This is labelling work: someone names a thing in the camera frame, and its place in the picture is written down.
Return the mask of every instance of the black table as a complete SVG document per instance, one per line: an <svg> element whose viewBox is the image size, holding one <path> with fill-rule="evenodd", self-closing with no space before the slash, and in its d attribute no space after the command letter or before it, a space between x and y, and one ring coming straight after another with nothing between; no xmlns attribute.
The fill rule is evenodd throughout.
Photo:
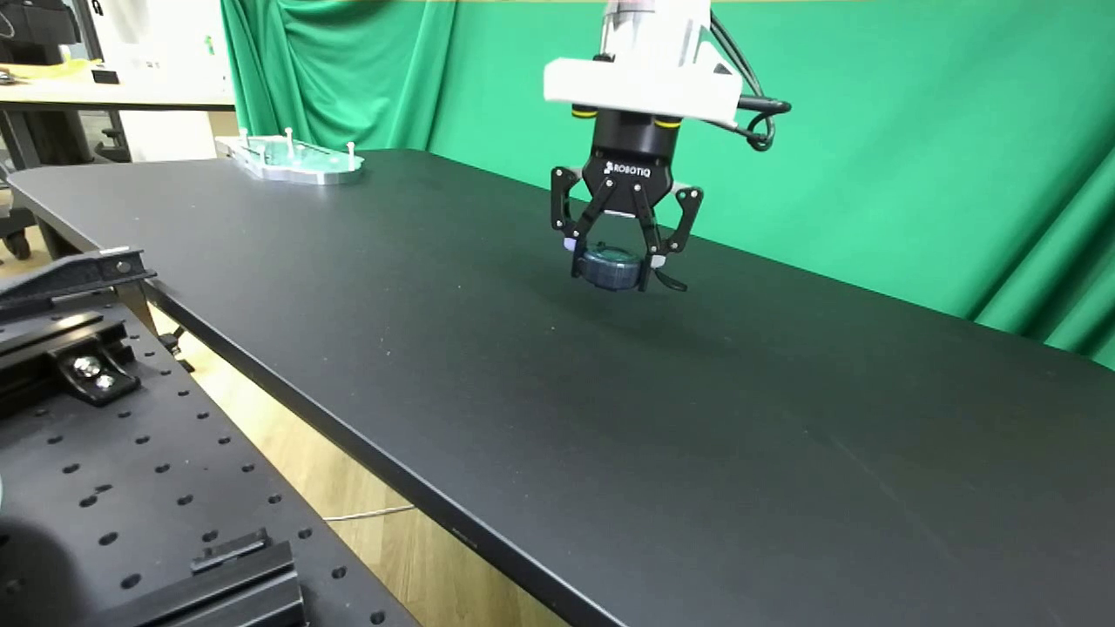
<svg viewBox="0 0 1115 627"><path fill-rule="evenodd" d="M546 196L422 154L26 169L157 300L574 623L1112 623L1115 377L695 242L563 280Z"/></svg>

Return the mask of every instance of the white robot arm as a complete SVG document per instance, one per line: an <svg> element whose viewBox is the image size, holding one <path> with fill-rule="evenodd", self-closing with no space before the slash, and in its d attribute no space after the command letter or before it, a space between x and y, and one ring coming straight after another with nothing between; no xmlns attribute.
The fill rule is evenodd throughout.
<svg viewBox="0 0 1115 627"><path fill-rule="evenodd" d="M699 187L674 187L674 146L683 117L712 121L748 138L775 143L775 114L786 100L762 93L748 64L712 14L712 0L606 0L597 59L553 59L545 68L545 96L563 100L577 117L597 117L592 154L583 174L552 169L552 227L563 234L573 275L599 288L645 288L662 280L664 254L688 246ZM587 180L590 206L569 213L569 191ZM656 224L656 206L675 196L683 220L674 234ZM618 246L590 251L599 216L624 216L642 227L645 254Z"/></svg>

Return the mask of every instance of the green curtain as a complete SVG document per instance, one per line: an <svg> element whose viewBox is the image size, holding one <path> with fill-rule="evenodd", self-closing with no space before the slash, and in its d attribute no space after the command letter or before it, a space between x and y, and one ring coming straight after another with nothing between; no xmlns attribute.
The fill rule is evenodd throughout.
<svg viewBox="0 0 1115 627"><path fill-rule="evenodd" d="M223 0L240 130L426 150L454 0Z"/></svg>
<svg viewBox="0 0 1115 627"><path fill-rule="evenodd" d="M531 184L590 154L592 126L546 105L541 76L553 55L597 51L603 0L455 14L416 0L346 24L310 2L262 7L225 7L252 24L229 26L252 114L295 117L281 108L321 93L302 87L307 64L314 80L357 80L353 65L318 64L310 38L404 30L376 73L358 73L380 82L324 90L318 117L357 130L353 108L416 100L416 143L368 131L364 146L426 146ZM431 11L436 33L422 38L416 18ZM719 14L794 110L760 158L712 126L683 130L675 176L707 191L699 237L1115 364L1112 0L762 0ZM272 38L292 59L262 64ZM252 80L278 96L259 100Z"/></svg>

